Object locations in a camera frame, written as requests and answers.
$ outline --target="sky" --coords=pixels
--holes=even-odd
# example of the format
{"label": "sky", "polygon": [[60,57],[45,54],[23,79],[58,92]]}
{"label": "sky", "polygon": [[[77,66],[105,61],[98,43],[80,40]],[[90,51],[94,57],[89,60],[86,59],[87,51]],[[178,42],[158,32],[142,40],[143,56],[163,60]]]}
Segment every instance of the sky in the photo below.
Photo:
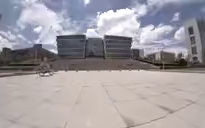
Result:
{"label": "sky", "polygon": [[0,49],[41,43],[57,52],[56,36],[133,38],[145,54],[187,53],[183,24],[205,16],[205,0],[0,0]]}

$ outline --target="window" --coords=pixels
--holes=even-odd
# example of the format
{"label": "window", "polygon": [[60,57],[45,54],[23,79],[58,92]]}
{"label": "window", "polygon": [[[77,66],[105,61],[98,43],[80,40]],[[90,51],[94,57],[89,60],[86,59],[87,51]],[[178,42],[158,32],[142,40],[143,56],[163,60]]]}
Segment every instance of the window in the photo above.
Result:
{"label": "window", "polygon": [[190,40],[191,40],[191,44],[196,44],[196,41],[195,41],[195,37],[194,37],[194,36],[190,37]]}
{"label": "window", "polygon": [[188,32],[189,32],[189,35],[193,35],[193,34],[194,34],[194,29],[193,29],[193,27],[189,27],[189,28],[188,28]]}
{"label": "window", "polygon": [[191,47],[192,54],[197,54],[197,47]]}

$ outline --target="person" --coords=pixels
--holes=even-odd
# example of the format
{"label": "person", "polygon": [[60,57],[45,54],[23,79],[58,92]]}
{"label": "person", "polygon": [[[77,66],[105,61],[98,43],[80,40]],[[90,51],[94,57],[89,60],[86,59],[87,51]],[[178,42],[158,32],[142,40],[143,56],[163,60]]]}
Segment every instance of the person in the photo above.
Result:
{"label": "person", "polygon": [[45,71],[50,71],[50,65],[49,65],[49,63],[48,63],[46,57],[43,58],[43,61],[42,61],[41,64],[40,64],[40,68],[41,68],[41,70],[43,70],[44,72],[45,72]]}

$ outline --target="cloud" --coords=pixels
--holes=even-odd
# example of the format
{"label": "cloud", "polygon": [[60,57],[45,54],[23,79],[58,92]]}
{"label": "cloud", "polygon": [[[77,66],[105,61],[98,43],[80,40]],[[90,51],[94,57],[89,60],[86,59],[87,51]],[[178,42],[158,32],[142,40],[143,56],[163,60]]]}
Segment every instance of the cloud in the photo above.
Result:
{"label": "cloud", "polygon": [[134,6],[133,6],[132,9],[137,13],[138,17],[145,16],[149,11],[148,5],[140,4],[140,3],[137,3],[137,2],[134,3]]}
{"label": "cloud", "polygon": [[90,4],[90,0],[84,0],[84,5],[86,6],[88,4]]}
{"label": "cloud", "polygon": [[23,0],[22,11],[17,21],[20,30],[33,28],[31,32],[38,36],[34,43],[43,45],[56,45],[56,36],[61,34],[74,34],[80,27],[72,21],[66,10],[55,12],[44,3],[36,0]]}
{"label": "cloud", "polygon": [[87,29],[86,36],[87,37],[102,37],[101,35],[98,34],[98,32],[96,32],[95,29]]}
{"label": "cloud", "polygon": [[96,30],[100,35],[134,36],[140,27],[137,18],[135,11],[129,8],[109,10],[98,14]]}
{"label": "cloud", "polygon": [[205,0],[147,0],[147,3],[149,6],[156,6],[156,7],[164,7],[168,4],[178,4],[178,5],[182,5],[182,4],[193,4],[193,3],[203,3],[205,2]]}
{"label": "cloud", "polygon": [[179,21],[179,20],[180,20],[180,15],[181,15],[180,12],[174,13],[174,16],[173,16],[171,22],[177,22],[177,21]]}
{"label": "cloud", "polygon": [[11,31],[0,31],[0,49],[7,47],[19,49],[32,46],[32,42],[26,39],[22,34]]}
{"label": "cloud", "polygon": [[43,29],[43,27],[38,26],[38,27],[34,28],[34,30],[33,30],[33,31],[34,31],[35,33],[37,33],[37,34],[38,34],[38,33],[40,33],[40,32],[41,32],[41,30],[42,30],[42,29]]}
{"label": "cloud", "polygon": [[150,43],[153,41],[162,40],[165,36],[169,35],[174,30],[170,25],[148,25],[141,28],[140,41],[142,44]]}
{"label": "cloud", "polygon": [[178,41],[183,42],[184,38],[185,38],[185,31],[184,31],[184,27],[180,27],[174,35],[174,38]]}

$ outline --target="pavement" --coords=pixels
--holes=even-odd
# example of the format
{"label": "pavement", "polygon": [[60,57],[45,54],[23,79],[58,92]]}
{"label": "pavement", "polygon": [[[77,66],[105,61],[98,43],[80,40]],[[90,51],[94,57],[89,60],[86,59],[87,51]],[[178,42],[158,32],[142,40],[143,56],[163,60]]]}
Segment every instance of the pavement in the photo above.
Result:
{"label": "pavement", "polygon": [[0,71],[0,78],[1,77],[10,77],[10,76],[20,76],[20,75],[31,75],[36,74],[34,71]]}
{"label": "pavement", "polygon": [[0,78],[0,128],[205,128],[205,74],[69,71]]}

